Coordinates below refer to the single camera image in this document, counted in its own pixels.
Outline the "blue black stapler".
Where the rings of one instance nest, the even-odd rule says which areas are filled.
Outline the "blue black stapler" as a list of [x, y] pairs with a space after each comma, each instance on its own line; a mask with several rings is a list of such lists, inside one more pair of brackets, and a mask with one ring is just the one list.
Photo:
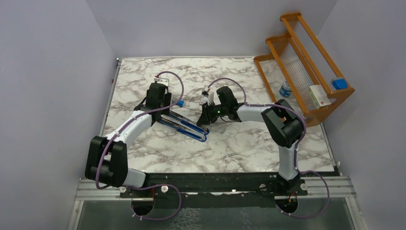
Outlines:
[[210, 133], [209, 129], [203, 126], [198, 126], [195, 122], [193, 122], [192, 120], [170, 110], [169, 111], [169, 116], [180, 121], [183, 125], [185, 125], [186, 127], [191, 128], [192, 130], [202, 133], [204, 135], [208, 135]]

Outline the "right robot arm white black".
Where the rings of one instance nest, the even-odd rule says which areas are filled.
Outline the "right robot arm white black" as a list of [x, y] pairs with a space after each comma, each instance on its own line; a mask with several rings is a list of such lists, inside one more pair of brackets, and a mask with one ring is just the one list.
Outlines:
[[[219, 104], [214, 103], [215, 94], [220, 100]], [[202, 96], [200, 102], [202, 114], [197, 121], [199, 126], [213, 124], [224, 116], [233, 122], [252, 121], [266, 125], [279, 150], [277, 191], [282, 195], [292, 192], [300, 179], [297, 169], [297, 147], [304, 135], [305, 121], [289, 103], [286, 100], [269, 105], [239, 103], [227, 86], [219, 88], [216, 93], [210, 89], [203, 90]]]

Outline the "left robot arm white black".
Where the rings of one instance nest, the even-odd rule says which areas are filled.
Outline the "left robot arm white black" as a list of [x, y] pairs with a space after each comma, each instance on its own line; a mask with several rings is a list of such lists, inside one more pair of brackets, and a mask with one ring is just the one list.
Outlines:
[[130, 186], [136, 195], [148, 195], [151, 185], [146, 181], [147, 174], [129, 168], [127, 152], [144, 131], [161, 120], [162, 114], [168, 114], [170, 102], [171, 93], [165, 84], [150, 84], [145, 99], [122, 125], [107, 136], [95, 136], [90, 141], [85, 177], [94, 180], [99, 189]]

